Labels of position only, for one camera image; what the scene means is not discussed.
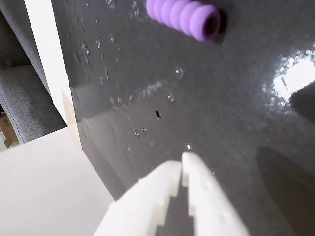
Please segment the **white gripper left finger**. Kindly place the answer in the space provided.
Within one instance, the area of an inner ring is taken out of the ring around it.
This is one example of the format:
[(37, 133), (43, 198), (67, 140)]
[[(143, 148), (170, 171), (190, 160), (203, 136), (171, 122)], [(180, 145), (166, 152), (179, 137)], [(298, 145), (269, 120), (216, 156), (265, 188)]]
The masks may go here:
[(171, 197), (177, 197), (182, 164), (169, 160), (126, 191), (109, 209), (95, 236), (154, 236), (163, 226)]

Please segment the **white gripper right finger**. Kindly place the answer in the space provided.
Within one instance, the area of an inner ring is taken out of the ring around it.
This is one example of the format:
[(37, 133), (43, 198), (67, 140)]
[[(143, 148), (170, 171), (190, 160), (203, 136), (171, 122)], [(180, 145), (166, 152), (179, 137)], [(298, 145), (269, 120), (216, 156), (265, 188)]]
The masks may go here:
[(193, 152), (182, 153), (182, 186), (195, 236), (248, 236), (250, 233), (213, 173)]

